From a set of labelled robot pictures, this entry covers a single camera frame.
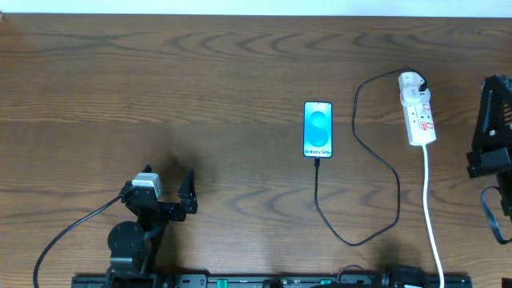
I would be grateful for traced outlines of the blue Galaxy smartphone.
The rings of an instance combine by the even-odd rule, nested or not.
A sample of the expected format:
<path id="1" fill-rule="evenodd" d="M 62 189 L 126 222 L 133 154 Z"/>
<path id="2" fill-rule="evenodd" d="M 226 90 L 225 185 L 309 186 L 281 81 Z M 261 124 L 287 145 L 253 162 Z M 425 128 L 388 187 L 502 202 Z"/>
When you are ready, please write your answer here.
<path id="1" fill-rule="evenodd" d="M 331 158 L 333 113 L 330 102 L 305 102 L 303 107 L 303 156 Z"/>

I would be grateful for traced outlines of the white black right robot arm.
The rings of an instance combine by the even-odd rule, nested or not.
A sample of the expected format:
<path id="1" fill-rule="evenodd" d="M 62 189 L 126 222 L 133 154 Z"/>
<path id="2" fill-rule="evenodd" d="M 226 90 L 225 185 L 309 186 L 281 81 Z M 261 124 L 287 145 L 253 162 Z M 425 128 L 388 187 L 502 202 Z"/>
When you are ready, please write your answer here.
<path id="1" fill-rule="evenodd" d="M 499 74 L 485 78 L 481 96 L 467 169 L 471 178 L 497 177 L 503 213 L 510 217 L 511 78 Z"/>

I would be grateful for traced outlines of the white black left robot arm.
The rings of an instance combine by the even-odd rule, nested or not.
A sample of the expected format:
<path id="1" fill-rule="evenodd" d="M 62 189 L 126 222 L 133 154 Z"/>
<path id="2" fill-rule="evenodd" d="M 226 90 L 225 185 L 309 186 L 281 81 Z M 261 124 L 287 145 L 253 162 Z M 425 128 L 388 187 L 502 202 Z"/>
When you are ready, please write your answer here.
<path id="1" fill-rule="evenodd" d="M 158 174 L 150 166 L 125 183 L 120 201 L 137 220 L 117 224 L 109 233 L 110 270 L 107 287 L 174 287 L 174 277 L 154 267 L 169 222 L 183 222 L 196 214 L 198 201 L 194 171 L 187 171 L 178 189 L 179 202 L 161 202 Z"/>

